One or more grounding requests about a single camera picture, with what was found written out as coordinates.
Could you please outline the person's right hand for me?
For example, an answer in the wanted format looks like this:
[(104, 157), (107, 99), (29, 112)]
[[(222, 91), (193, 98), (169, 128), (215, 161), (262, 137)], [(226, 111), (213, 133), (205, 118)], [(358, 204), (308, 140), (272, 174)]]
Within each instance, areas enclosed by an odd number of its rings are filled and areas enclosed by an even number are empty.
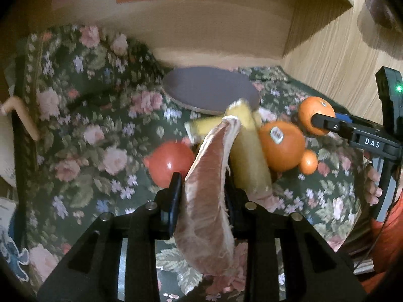
[(365, 152), (364, 157), (367, 160), (367, 164), (365, 166), (365, 199), (370, 206), (374, 206), (378, 204), (379, 198), (383, 193), (381, 188), (376, 185), (381, 176), (373, 167), (370, 153)]

